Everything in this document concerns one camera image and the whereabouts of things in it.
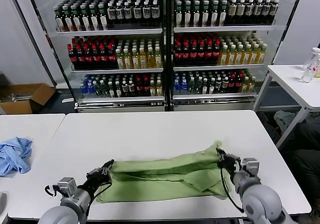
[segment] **green cloth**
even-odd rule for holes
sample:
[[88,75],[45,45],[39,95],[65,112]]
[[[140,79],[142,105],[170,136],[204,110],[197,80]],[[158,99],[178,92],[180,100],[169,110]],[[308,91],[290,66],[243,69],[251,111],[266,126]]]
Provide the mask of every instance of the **green cloth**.
[[99,202],[154,201],[219,195],[226,197],[216,146],[172,159],[115,161],[110,169],[112,186],[97,197]]

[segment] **dark pants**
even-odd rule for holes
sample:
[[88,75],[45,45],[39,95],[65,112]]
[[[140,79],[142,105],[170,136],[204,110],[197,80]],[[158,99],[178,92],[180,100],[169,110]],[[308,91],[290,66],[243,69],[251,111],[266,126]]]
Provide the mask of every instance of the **dark pants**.
[[299,124],[282,156],[312,204],[320,198],[320,125]]

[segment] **bottle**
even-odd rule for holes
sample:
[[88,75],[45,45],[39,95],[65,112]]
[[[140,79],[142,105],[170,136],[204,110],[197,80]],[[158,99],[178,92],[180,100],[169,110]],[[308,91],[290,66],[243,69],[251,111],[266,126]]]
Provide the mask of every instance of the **bottle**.
[[200,1],[194,2],[194,10],[193,10],[193,27],[199,26],[199,19],[200,19]]
[[162,61],[161,61],[161,53],[160,53],[160,47],[155,48],[155,64],[157,68],[162,68]]
[[214,0],[212,2],[212,7],[211,7],[211,18],[210,18],[210,26],[216,26],[217,25],[217,20],[218,20],[218,0]]
[[110,20],[110,25],[113,26],[115,24],[115,21],[117,19],[116,10],[112,3],[108,3],[108,9],[107,9],[108,17]]
[[225,25],[224,21],[226,20],[226,15],[227,15],[227,10],[226,10],[227,3],[228,3],[227,0],[222,1],[221,10],[219,13],[219,26]]
[[320,69],[320,55],[315,55],[301,77],[303,83],[309,83]]
[[142,9],[141,9],[141,6],[139,5],[138,1],[135,2],[134,7],[135,7],[133,10],[134,18],[137,23],[140,23],[141,19],[142,19]]
[[243,45],[238,45],[238,49],[235,53],[235,60],[233,62],[234,65],[239,65],[241,63],[241,57],[243,55],[243,51],[244,51],[244,48],[243,48]]
[[181,1],[176,2],[176,10],[174,12],[175,26],[177,28],[182,27],[182,11],[181,11]]
[[249,83],[250,83],[249,77],[245,76],[244,81],[242,82],[238,92],[239,93],[246,93],[248,91],[247,88],[248,88]]
[[125,68],[126,66],[124,65],[124,60],[123,60],[124,58],[123,58],[123,55],[122,55],[120,49],[116,49],[115,52],[116,52],[116,57],[117,57],[116,59],[117,59],[119,69],[120,70],[126,69]]
[[262,11],[262,0],[258,0],[258,2],[254,6],[253,14],[252,14],[252,24],[260,23],[260,15]]
[[58,25],[60,32],[69,31],[67,23],[65,22],[65,19],[63,18],[63,14],[60,11],[60,7],[58,5],[54,6],[54,13],[55,13],[55,20],[56,24]]
[[185,2],[185,10],[184,10],[184,27],[190,27],[190,20],[191,20],[191,11],[190,11],[190,1]]
[[98,31],[99,29],[99,25],[100,25],[100,21],[99,21],[99,16],[96,13],[95,10],[95,5],[89,5],[90,8],[90,12],[91,12],[91,22],[92,22],[92,30]]
[[270,25],[273,24],[273,20],[275,19],[278,8],[279,8],[279,0],[273,0],[270,7],[269,15],[268,15],[268,22],[267,22],[268,24]]
[[218,59],[218,65],[226,65],[227,49],[228,49],[228,46],[224,45]]
[[227,52],[226,54],[226,65],[233,65],[234,64],[234,57],[235,57],[235,51],[236,51],[236,48],[235,48],[235,45],[231,45],[230,47],[230,51]]
[[252,49],[252,51],[250,53],[249,59],[248,59],[248,63],[250,65],[256,63],[256,59],[257,59],[256,57],[257,57],[258,49],[259,49],[259,45],[258,44],[254,44],[253,46],[254,47],[253,47],[253,49]]
[[227,24],[228,25],[233,25],[235,22],[235,15],[236,15],[236,4],[237,0],[232,0],[232,2],[229,4],[228,6],[228,12],[227,12],[227,16],[226,16],[226,20],[227,20]]
[[246,88],[246,91],[247,91],[248,93],[254,92],[255,82],[256,82],[256,77],[255,77],[255,76],[252,76],[252,77],[251,77],[251,81],[250,81],[248,87]]
[[209,18],[209,1],[205,0],[203,2],[203,11],[202,11],[202,27],[206,27],[208,25],[208,18]]
[[64,5],[64,6],[62,6],[62,9],[63,9],[63,18],[64,18],[64,20],[66,22],[68,30],[70,32],[76,30],[76,26],[75,26],[75,24],[74,24],[74,22],[73,22],[73,20],[71,18],[71,13],[69,11],[69,7]]
[[250,54],[251,54],[251,45],[250,45],[250,44],[247,44],[247,45],[246,45],[246,48],[245,48],[245,51],[244,51],[243,54],[242,54],[242,58],[241,58],[241,60],[240,60],[240,64],[241,64],[241,65],[247,65],[247,64],[249,64]]

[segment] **person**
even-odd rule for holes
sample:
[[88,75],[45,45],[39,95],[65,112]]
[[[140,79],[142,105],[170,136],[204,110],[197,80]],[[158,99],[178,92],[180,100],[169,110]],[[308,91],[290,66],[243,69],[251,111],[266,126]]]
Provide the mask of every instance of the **person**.
[[320,125],[301,123],[293,133],[281,154],[312,207],[297,221],[320,223]]

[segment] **fridge shelf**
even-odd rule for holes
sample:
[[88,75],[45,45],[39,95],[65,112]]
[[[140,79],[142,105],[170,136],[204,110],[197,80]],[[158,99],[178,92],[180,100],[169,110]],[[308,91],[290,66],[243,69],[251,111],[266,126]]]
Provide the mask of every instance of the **fridge shelf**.
[[99,36],[99,35],[152,35],[161,34],[162,28],[157,29],[133,29],[133,30],[99,30],[99,31],[74,31],[57,32],[58,36]]
[[129,69],[129,70],[71,70],[71,73],[77,74],[126,74],[126,73],[161,73],[163,68],[154,69]]
[[174,71],[200,71],[200,70],[232,70],[232,69],[254,69],[264,67],[264,64],[254,65],[216,65],[216,66],[189,66],[174,67]]
[[194,32],[227,32],[227,31],[261,31],[274,30],[275,25],[252,25],[252,26],[214,26],[214,27],[188,27],[174,28],[175,33],[194,33]]
[[215,99],[237,99],[237,98],[256,98],[257,94],[252,93],[226,93],[226,94],[207,94],[207,95],[173,95],[174,101],[192,100],[215,100]]

